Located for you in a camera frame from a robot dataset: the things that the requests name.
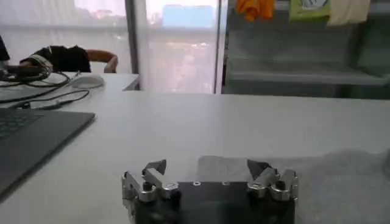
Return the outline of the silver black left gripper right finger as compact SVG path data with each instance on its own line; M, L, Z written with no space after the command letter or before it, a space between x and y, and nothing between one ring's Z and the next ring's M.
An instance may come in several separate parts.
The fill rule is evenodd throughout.
M252 179L247 183L249 192L258 198L271 197L274 201L297 201L299 179L295 170L286 169L282 174L266 162L247 160Z

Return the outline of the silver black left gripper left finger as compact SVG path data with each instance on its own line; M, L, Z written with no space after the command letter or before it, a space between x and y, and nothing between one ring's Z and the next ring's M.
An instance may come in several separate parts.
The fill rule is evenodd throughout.
M179 183L165 176L167 160L149 162L141 173L125 171L121 177L122 203L133 210L136 202L151 204L158 199L180 197Z

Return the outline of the person's hand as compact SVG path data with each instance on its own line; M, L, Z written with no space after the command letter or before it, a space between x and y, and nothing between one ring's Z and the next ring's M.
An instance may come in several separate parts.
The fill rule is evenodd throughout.
M118 66L118 57L113 56L105 65L104 72L105 73L116 73L117 66Z

